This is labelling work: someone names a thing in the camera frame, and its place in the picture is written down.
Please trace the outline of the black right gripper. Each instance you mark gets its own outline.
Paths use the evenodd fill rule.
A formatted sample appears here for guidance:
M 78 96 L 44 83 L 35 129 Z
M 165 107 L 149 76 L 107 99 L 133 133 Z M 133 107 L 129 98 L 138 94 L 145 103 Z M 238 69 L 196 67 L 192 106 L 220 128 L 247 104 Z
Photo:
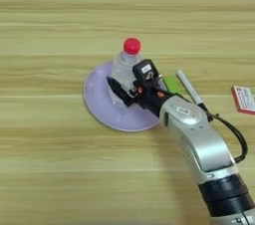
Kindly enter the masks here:
M 134 87 L 126 91 L 122 85 L 112 77 L 107 77 L 107 82 L 113 93 L 130 107 L 138 104 L 145 110 L 149 110 L 154 115 L 159 116 L 162 105 L 170 98 L 173 93 L 169 93 L 153 83 L 143 83 L 139 80 L 134 81 Z

